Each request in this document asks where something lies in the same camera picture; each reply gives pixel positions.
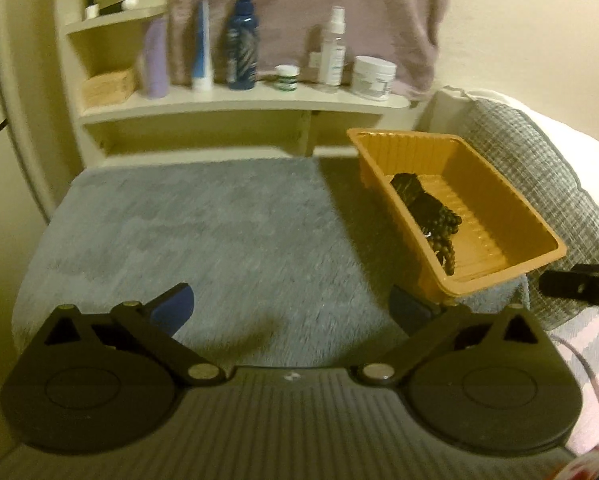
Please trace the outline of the orange plastic tray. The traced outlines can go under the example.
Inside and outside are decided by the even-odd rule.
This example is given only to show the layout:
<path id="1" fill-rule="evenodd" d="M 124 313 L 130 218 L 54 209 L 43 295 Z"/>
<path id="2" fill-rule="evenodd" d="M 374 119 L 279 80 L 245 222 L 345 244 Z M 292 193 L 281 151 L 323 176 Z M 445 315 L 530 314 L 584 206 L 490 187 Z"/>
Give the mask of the orange plastic tray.
<path id="1" fill-rule="evenodd" d="M 531 203 L 453 134 L 351 128 L 360 177 L 383 203 L 409 260 L 404 288 L 441 302 L 470 296 L 563 258 L 567 248 Z M 447 273 L 392 182 L 412 174 L 423 188 L 457 214 L 450 233 L 455 270 Z"/>

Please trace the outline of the grey checked cushion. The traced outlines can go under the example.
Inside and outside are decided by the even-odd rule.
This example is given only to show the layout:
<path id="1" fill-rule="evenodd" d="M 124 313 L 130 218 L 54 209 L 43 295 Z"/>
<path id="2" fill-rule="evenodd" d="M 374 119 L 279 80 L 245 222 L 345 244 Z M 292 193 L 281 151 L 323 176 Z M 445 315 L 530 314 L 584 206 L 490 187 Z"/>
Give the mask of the grey checked cushion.
<path id="1" fill-rule="evenodd" d="M 564 258 L 527 274 L 529 305 L 543 328 L 553 330 L 584 309 L 580 302 L 539 292 L 542 272 L 599 264 L 599 206 L 581 187 L 572 166 L 526 114 L 477 99 L 457 127 L 459 136 L 521 192 L 567 247 Z"/>

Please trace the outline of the grey fluffy mat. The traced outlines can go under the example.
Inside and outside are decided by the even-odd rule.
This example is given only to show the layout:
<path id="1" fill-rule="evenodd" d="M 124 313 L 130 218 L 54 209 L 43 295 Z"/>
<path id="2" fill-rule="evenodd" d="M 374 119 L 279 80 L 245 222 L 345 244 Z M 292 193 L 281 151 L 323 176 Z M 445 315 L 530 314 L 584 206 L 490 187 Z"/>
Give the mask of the grey fluffy mat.
<path id="1" fill-rule="evenodd" d="M 23 349 L 59 304 L 106 312 L 194 292 L 181 344 L 223 367 L 348 365 L 401 344 L 388 312 L 410 260 L 352 158 L 88 170 L 34 253 L 13 311 Z"/>

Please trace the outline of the tan cardboard box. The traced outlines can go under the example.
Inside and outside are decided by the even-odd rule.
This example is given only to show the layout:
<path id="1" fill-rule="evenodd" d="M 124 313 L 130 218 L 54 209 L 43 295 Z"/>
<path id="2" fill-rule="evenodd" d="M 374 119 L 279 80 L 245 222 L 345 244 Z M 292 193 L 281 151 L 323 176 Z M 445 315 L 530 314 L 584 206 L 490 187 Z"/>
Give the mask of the tan cardboard box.
<path id="1" fill-rule="evenodd" d="M 133 68 L 96 75 L 82 86 L 83 106 L 91 108 L 121 104 L 135 91 L 136 75 Z"/>

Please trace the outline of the blue white tube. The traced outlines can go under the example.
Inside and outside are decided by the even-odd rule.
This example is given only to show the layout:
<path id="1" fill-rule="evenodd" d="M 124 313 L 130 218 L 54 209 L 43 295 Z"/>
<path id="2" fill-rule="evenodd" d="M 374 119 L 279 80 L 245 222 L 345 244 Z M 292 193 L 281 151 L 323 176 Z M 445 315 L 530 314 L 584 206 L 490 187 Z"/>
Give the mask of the blue white tube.
<path id="1" fill-rule="evenodd" d="M 214 87 L 210 47 L 210 15 L 208 0 L 197 5 L 195 24 L 195 52 L 192 66 L 192 88 L 197 92 L 210 91 Z"/>

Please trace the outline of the white cream jar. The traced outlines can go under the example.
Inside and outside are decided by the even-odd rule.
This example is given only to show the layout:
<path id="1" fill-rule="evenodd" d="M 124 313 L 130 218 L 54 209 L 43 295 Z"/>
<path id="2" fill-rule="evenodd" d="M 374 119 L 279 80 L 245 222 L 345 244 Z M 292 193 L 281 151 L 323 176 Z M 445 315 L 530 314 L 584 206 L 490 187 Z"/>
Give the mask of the white cream jar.
<path id="1" fill-rule="evenodd" d="M 397 73 L 393 62 L 369 55 L 357 55 L 354 60 L 350 89 L 360 98 L 386 101 L 391 95 Z"/>

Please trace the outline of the lavender tube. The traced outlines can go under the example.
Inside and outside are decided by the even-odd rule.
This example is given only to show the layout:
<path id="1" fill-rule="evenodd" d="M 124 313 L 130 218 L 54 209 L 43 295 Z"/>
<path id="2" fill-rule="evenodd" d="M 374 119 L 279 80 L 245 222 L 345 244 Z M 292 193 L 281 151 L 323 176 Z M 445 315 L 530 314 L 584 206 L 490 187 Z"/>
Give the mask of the lavender tube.
<path id="1" fill-rule="evenodd" d="M 154 18 L 144 28 L 144 91 L 150 99 L 162 99 L 169 91 L 167 20 Z"/>

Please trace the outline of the small green white jar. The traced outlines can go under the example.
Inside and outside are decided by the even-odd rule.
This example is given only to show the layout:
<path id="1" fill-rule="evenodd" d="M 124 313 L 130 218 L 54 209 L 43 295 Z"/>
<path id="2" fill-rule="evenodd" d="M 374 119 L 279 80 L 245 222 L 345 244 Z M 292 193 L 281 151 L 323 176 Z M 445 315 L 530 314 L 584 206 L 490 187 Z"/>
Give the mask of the small green white jar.
<path id="1" fill-rule="evenodd" d="M 291 92 L 298 87 L 299 67 L 290 64 L 281 64 L 275 67 L 274 86 L 280 91 Z"/>

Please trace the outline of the clear white spray bottle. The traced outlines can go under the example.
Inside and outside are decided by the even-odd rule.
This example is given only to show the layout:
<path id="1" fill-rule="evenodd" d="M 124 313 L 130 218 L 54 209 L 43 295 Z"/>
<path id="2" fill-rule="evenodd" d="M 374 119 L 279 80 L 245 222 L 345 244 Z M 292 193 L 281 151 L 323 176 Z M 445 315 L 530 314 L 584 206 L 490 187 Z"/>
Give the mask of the clear white spray bottle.
<path id="1" fill-rule="evenodd" d="M 345 30 L 345 9 L 333 6 L 328 23 L 322 27 L 318 86 L 324 92 L 335 93 L 342 83 L 346 55 Z"/>

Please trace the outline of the dark blue spray bottle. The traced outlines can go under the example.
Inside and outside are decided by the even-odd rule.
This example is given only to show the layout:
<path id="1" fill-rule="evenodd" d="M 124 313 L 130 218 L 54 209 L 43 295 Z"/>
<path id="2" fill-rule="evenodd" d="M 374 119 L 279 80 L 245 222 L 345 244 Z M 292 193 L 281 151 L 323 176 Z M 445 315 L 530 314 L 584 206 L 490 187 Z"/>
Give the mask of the dark blue spray bottle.
<path id="1" fill-rule="evenodd" d="M 226 82 L 231 90 L 250 90 L 255 87 L 258 26 L 254 0 L 235 0 L 226 31 Z"/>

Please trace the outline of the mauve hanging towel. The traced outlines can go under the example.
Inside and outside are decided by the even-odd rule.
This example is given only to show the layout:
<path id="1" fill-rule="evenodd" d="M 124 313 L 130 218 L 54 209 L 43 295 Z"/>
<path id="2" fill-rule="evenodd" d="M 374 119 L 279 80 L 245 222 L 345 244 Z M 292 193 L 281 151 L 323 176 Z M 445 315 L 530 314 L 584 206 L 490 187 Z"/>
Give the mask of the mauve hanging towel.
<path id="1" fill-rule="evenodd" d="M 173 84 L 192 78 L 195 10 L 200 0 L 167 0 L 169 69 Z M 226 77 L 226 28 L 235 0 L 207 0 L 214 76 Z M 344 35 L 348 80 L 358 55 L 384 58 L 397 66 L 394 92 L 411 101 L 429 93 L 438 58 L 438 32 L 449 0 L 254 0 L 259 20 L 258 74 L 268 77 L 276 66 L 296 63 L 301 76 L 316 79 L 309 55 L 320 48 L 321 32 L 334 6 L 345 10 Z"/>

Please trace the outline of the black pen white cap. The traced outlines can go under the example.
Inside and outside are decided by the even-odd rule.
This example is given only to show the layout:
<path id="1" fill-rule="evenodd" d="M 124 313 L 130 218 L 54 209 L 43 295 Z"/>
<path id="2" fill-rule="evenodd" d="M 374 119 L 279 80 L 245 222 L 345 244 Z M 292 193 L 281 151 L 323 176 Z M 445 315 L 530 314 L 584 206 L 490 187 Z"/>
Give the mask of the black pen white cap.
<path id="1" fill-rule="evenodd" d="M 136 9 L 139 4 L 139 0 L 120 0 L 118 2 L 103 6 L 100 9 L 101 15 L 112 15 L 121 12 L 131 11 Z"/>

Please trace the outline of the cream wooden shelf unit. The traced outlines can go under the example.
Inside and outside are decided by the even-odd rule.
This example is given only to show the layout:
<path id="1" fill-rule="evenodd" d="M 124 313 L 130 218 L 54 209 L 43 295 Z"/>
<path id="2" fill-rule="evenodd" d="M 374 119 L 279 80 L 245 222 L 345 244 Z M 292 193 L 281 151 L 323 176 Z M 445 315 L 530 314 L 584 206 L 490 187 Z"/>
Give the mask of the cream wooden shelf unit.
<path id="1" fill-rule="evenodd" d="M 98 0 L 100 9 L 118 1 Z M 124 68 L 141 72 L 144 28 L 166 16 L 167 0 L 139 0 L 134 10 L 90 20 L 85 3 L 54 0 L 63 89 L 86 168 L 339 155 L 348 151 L 350 127 L 406 129 L 417 118 L 403 96 L 377 102 L 345 88 L 325 93 L 301 84 L 282 92 L 270 82 L 248 91 L 176 86 L 162 99 L 136 90 L 124 103 L 86 108 L 82 86 L 89 78 Z"/>

